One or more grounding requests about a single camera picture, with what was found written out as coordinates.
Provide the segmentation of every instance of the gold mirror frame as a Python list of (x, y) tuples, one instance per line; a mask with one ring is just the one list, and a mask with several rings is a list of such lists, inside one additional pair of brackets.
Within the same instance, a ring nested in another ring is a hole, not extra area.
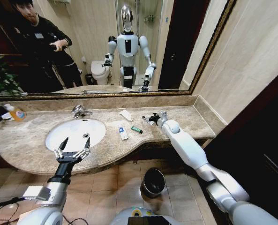
[(225, 8), (221, 14), (221, 17), (217, 23), (214, 33), (210, 39), (208, 47), (203, 55), (203, 58), (199, 64), (197, 72), (193, 78), (189, 90), (161, 90), (151, 92), (124, 92), (124, 93), (103, 93), (103, 94), (60, 94), (60, 93), (39, 93), (29, 94), (27, 96), (0, 96), (0, 101), (21, 101), (21, 100), (49, 100), (49, 99), (76, 99), (76, 98), (114, 98), (114, 97), (140, 97), (140, 96), (171, 96), (171, 95), (192, 95), (197, 82), (212, 54), (216, 43), (223, 31), (223, 28), (231, 14), (236, 0), (228, 0)]

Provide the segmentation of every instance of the white sink basin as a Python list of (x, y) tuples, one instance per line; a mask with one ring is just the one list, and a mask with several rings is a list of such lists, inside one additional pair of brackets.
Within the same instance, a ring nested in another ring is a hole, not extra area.
[(46, 140), (46, 147), (53, 151), (68, 137), (68, 143), (64, 149), (67, 151), (80, 151), (90, 135), (90, 147), (98, 144), (105, 136), (105, 125), (98, 120), (80, 119), (59, 124), (53, 128)]

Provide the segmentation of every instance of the wall mirror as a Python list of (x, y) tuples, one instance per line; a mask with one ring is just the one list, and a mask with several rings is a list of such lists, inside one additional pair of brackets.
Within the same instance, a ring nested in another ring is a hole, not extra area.
[(192, 94), (235, 3), (214, 2), (0, 0), (0, 99)]

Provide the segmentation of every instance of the man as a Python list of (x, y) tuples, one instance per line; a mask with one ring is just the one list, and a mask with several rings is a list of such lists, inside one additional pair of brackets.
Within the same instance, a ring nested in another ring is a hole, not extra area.
[(20, 36), (24, 52), (33, 58), (35, 63), (43, 65), (49, 76), (52, 75), (48, 64), (54, 64), (66, 88), (72, 88), (73, 82), (76, 86), (82, 86), (76, 63), (64, 51), (67, 46), (72, 45), (71, 39), (51, 21), (39, 16), (34, 10), (32, 0), (10, 1), (22, 16), (15, 30)]

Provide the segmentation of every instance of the name badge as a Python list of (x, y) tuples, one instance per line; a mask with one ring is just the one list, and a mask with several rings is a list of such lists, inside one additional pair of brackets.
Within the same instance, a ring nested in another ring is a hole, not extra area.
[(43, 34), (41, 34), (41, 33), (35, 33), (35, 36), (36, 36), (37, 39), (43, 39), (44, 38)]

